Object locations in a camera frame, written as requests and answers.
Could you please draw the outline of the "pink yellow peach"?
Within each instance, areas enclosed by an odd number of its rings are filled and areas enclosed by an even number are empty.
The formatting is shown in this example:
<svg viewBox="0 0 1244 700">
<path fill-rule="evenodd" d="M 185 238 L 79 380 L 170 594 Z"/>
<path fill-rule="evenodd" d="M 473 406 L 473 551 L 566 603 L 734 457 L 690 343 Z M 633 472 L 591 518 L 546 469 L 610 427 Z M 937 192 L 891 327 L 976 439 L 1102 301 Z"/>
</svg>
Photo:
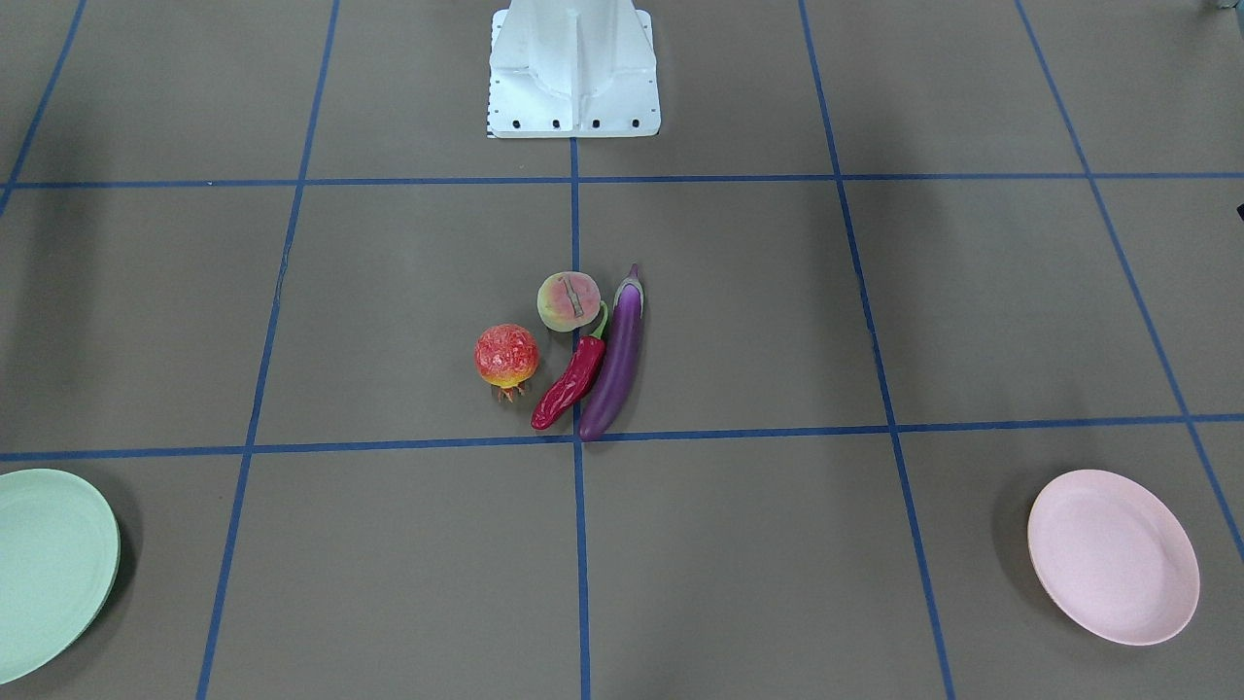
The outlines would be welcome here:
<svg viewBox="0 0 1244 700">
<path fill-rule="evenodd" d="M 588 274 L 561 271 L 542 280 L 536 310 L 549 331 L 569 333 L 595 322 L 603 310 L 603 293 Z"/>
</svg>

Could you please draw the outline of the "red chili pepper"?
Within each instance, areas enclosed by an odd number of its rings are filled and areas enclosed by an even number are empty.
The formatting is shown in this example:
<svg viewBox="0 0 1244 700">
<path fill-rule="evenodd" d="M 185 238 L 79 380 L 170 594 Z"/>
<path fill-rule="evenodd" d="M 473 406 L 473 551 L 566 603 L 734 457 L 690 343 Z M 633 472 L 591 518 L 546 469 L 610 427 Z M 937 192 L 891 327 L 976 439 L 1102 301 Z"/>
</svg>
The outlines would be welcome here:
<svg viewBox="0 0 1244 700">
<path fill-rule="evenodd" d="M 532 429 L 547 430 L 588 394 L 605 362 L 605 329 L 610 320 L 607 302 L 601 302 L 600 325 L 578 337 L 564 373 L 554 380 L 532 409 Z"/>
</svg>

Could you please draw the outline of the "purple eggplant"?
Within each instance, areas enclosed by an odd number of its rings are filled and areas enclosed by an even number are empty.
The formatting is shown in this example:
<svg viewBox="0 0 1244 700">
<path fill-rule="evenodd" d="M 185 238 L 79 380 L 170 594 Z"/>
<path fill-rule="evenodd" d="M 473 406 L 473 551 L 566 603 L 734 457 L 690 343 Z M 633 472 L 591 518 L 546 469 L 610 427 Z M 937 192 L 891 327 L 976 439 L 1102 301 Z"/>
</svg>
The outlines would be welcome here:
<svg viewBox="0 0 1244 700">
<path fill-rule="evenodd" d="M 578 417 L 582 441 L 597 441 L 620 417 L 639 371 L 643 332 L 644 288 L 639 265 L 634 264 L 617 288 L 603 364 Z"/>
</svg>

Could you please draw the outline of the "green plate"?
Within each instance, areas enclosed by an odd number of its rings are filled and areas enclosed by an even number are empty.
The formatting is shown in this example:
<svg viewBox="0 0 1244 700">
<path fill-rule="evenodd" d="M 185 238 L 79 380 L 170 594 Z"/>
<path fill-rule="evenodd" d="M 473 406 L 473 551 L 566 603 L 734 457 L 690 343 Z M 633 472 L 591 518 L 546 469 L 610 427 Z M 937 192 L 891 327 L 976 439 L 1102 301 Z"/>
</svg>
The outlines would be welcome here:
<svg viewBox="0 0 1244 700">
<path fill-rule="evenodd" d="M 93 623 L 119 571 L 119 523 L 80 475 L 1 477 L 1 683 L 36 671 Z"/>
</svg>

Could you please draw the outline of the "pink plate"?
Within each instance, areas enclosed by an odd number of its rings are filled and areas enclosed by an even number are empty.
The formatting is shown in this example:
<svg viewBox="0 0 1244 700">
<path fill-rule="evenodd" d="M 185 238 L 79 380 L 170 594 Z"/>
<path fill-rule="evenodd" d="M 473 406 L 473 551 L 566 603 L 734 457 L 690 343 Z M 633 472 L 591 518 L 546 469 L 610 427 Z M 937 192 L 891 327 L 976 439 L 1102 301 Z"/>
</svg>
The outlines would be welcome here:
<svg viewBox="0 0 1244 700">
<path fill-rule="evenodd" d="M 1029 560 L 1069 619 L 1120 647 L 1158 647 L 1200 601 L 1194 545 L 1176 513 L 1125 475 L 1084 469 L 1041 487 L 1026 523 Z"/>
</svg>

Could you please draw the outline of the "red pomegranate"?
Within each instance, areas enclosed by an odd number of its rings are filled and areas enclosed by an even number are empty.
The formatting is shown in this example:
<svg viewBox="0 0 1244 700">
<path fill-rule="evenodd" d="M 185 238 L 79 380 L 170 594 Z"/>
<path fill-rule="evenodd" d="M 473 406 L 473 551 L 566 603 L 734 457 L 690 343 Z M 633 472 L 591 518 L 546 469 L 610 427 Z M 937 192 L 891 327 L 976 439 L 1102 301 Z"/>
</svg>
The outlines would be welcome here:
<svg viewBox="0 0 1244 700">
<path fill-rule="evenodd" d="M 526 382 L 540 368 L 536 337 L 521 325 L 493 325 L 479 334 L 471 349 L 478 375 L 494 387 L 498 402 L 515 403 L 526 393 Z"/>
</svg>

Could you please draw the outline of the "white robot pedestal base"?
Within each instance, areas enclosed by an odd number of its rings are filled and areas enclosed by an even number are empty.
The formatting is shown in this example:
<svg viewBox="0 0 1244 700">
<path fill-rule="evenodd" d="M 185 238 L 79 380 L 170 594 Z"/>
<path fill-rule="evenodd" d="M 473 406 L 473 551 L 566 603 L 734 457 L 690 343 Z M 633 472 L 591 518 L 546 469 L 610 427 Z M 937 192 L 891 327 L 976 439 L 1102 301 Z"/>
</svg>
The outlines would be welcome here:
<svg viewBox="0 0 1244 700">
<path fill-rule="evenodd" d="M 632 1 L 511 1 L 491 16 L 486 136 L 659 133 L 651 12 Z"/>
</svg>

